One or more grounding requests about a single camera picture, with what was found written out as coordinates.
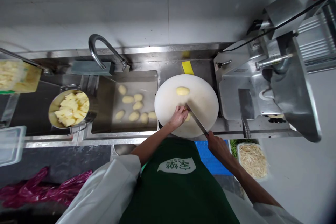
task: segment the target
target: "white cutting board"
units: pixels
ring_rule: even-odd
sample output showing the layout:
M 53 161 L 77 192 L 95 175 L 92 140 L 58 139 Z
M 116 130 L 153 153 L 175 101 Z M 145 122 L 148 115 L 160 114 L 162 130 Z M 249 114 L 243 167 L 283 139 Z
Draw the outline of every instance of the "white cutting board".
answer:
M 190 93 L 179 96 L 176 88 L 186 87 Z M 213 88 L 202 78 L 195 75 L 176 75 L 166 80 L 156 93 L 154 107 L 157 119 L 165 125 L 175 112 L 176 106 L 188 105 L 208 131 L 218 116 L 218 99 Z M 173 134 L 182 138 L 194 138 L 203 134 L 193 117 L 184 122 Z

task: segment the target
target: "pot handle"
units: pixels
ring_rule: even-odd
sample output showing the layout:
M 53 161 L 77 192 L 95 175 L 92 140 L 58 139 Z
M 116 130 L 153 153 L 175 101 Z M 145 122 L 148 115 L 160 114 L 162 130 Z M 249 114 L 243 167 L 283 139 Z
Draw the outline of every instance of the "pot handle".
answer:
M 87 124 L 85 123 L 85 127 L 84 127 L 83 129 L 77 130 L 77 131 L 75 131 L 75 132 L 71 132 L 71 133 L 68 134 L 67 136 L 70 136 L 70 135 L 73 135 L 73 134 L 75 134 L 75 133 L 77 133 L 77 132 L 79 132 L 79 131 L 85 130 L 85 129 L 86 129 L 86 126 L 87 126 Z
M 61 89 L 65 90 L 66 88 L 69 88 L 69 87 L 72 87 L 72 86 L 77 87 L 80 91 L 82 91 L 81 87 L 77 84 L 69 84 L 69 85 L 66 85 L 66 86 L 62 86 Z

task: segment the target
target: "blue crate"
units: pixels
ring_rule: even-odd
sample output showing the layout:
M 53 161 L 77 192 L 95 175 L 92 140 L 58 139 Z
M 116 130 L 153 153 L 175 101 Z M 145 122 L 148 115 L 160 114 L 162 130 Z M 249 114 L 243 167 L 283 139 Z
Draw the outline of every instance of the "blue crate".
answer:
M 208 149 L 208 141 L 195 141 L 201 161 L 213 175 L 232 175 Z

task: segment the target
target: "white chef coat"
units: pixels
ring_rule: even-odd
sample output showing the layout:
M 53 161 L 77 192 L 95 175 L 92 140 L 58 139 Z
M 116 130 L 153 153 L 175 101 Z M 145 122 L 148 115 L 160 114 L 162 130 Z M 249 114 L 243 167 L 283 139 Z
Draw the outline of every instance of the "white chef coat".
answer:
M 136 155 L 119 156 L 106 163 L 89 177 L 57 224 L 118 223 L 131 201 L 140 170 Z M 252 207 L 235 194 L 224 192 L 241 224 L 301 223 L 281 207 L 261 203 Z

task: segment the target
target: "green apron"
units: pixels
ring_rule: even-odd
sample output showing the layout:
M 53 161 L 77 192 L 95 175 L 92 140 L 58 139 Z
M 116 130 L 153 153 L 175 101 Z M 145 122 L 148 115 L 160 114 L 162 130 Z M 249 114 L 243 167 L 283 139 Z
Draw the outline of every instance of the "green apron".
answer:
M 239 223 L 192 141 L 167 138 L 148 161 L 119 223 Z

